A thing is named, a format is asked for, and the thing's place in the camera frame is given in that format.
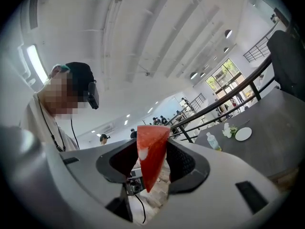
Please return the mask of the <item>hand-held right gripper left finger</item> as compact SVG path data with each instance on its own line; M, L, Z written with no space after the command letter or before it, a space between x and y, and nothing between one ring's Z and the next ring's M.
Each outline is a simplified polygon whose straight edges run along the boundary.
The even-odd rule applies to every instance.
M132 223L136 140L60 153L14 128L14 194L42 223Z

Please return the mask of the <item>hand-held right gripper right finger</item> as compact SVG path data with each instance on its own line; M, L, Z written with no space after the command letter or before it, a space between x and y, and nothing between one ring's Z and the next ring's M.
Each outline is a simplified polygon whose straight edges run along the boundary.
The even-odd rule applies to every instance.
M153 228L260 228L285 200L242 159L169 139L168 200Z

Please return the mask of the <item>red watermelon slice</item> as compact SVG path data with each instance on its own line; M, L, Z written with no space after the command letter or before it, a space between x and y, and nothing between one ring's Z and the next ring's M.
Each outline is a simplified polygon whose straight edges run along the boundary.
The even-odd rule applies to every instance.
M166 156L166 143L170 128L162 125L140 125L137 127L137 152L145 189L153 188Z

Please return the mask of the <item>white flower bouquet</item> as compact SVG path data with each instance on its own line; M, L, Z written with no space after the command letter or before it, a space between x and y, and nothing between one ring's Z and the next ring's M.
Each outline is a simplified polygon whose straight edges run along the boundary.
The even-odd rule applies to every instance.
M222 131L223 135L227 138L235 136L238 128L236 126L230 126L229 123L224 124L224 129Z

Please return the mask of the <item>white round plate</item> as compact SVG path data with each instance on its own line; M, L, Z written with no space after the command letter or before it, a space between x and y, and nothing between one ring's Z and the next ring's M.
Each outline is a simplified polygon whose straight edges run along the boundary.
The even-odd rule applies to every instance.
M249 127L244 127L239 129L235 134L235 139L237 141L245 141L252 135L252 129Z

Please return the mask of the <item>beige sweatshirt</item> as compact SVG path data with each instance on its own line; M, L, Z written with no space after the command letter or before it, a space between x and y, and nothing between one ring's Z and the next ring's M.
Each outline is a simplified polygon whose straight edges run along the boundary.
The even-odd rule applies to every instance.
M36 93L29 101L19 124L32 132L41 142L50 144L59 152L78 150L77 144L57 125L45 110Z

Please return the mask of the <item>black metal railing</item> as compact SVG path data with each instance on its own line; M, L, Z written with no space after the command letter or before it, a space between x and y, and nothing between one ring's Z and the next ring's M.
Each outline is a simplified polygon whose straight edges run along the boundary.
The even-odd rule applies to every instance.
M275 78L272 77L271 80L269 80L263 87L261 87L260 89L257 89L257 87L254 84L254 80L257 79L260 74L267 69L267 67L270 66L270 64L272 63L272 58L271 55L268 55L266 57L266 59L261 63L261 65L257 68L257 70L255 70L254 72L252 72L240 85L238 85L238 87L234 88L230 93L228 93L227 95L225 95L224 97L222 97L221 99L219 99L218 101L216 101L215 103L207 106L206 108L204 108L203 110L199 111L198 113L194 114L193 116L190 116L186 119L184 119L183 121L171 126L171 129L174 128L179 128L181 131L176 133L176 134L172 134L170 135L170 137L175 137L178 135L183 134L184 135L184 140L188 140L190 143L193 142L193 139L196 138L197 136L192 136L190 137L188 135L188 133L190 131L193 131L195 129L201 128L203 126L206 126L212 122L215 122L217 120L220 120L221 118L231 114L232 112L236 111L237 109L241 108L242 106L244 106L245 104L247 104L248 102L252 101L254 98L257 99L257 101L260 101L262 99L260 93L262 91L264 91L274 80ZM211 121L208 121L206 123L203 123L201 125L197 125L195 127L192 127L188 130L184 129L184 125L196 120L196 119L200 119L203 115L211 112L212 110L215 110L216 108L218 108L219 106L223 105L225 102L229 101L230 99L232 99L234 96L236 96L238 93L240 93L242 90L244 90L245 87L250 86L254 95L252 95L250 98L248 98L247 100L245 100L243 103L237 105L235 108L227 111L226 113L212 119Z

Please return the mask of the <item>large glass window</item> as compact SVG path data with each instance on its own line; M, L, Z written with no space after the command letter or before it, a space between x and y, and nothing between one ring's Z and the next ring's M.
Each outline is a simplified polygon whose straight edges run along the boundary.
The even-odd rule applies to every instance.
M224 97L240 85L245 77L231 59L227 59L205 82L218 99Z

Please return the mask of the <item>oblong white light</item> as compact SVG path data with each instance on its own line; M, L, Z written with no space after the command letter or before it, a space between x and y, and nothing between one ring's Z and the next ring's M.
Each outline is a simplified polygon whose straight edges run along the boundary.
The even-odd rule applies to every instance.
M29 60L37 74L37 76L39 77L40 81L42 82L42 84L46 84L46 82L48 81L48 75L46 73L45 68L43 67L43 64L41 62L37 47L35 44L27 47L26 49Z

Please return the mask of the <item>grey balcony railing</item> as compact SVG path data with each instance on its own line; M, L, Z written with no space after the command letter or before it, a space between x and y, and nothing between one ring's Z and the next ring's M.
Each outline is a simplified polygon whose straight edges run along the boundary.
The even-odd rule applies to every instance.
M264 36L260 39L252 48L250 48L245 54L244 58L249 62L257 61L262 57L267 57L270 54L270 50L267 43L270 39L270 35Z

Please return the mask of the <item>black office chair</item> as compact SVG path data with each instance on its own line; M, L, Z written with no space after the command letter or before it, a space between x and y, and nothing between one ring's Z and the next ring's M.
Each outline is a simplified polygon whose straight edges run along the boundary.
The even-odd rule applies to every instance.
M287 32L278 30L267 43L274 78L281 90L305 102L305 49Z

